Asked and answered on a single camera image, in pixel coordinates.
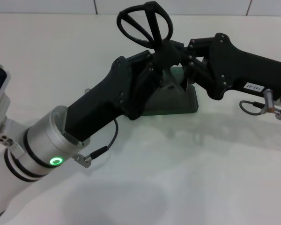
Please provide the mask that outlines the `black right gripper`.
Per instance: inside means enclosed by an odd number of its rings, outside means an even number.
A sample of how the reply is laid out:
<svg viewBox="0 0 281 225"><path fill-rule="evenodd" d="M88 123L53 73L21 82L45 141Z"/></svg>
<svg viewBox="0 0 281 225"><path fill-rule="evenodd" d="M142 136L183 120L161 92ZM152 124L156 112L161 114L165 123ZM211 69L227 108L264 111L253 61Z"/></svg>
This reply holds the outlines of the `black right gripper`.
<svg viewBox="0 0 281 225"><path fill-rule="evenodd" d="M168 55L178 57L183 68L178 90L186 90L184 83L191 81L214 100L221 100L229 90L261 97L263 90L271 89L274 100L281 96L281 62L239 50L225 34L192 38L186 45L172 39L168 42ZM193 56L182 56L189 53ZM207 66L196 56L208 56Z"/></svg>

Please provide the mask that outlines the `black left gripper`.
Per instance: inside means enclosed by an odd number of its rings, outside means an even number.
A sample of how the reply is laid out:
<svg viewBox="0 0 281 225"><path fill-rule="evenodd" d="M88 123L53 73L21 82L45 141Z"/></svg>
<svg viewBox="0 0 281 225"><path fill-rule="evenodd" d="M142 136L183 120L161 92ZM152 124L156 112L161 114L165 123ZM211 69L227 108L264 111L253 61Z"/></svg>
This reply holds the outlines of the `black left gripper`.
<svg viewBox="0 0 281 225"><path fill-rule="evenodd" d="M64 131L85 141L120 115L136 119L159 88L162 70L178 66L178 54L145 50L117 58L106 77L67 109Z"/></svg>

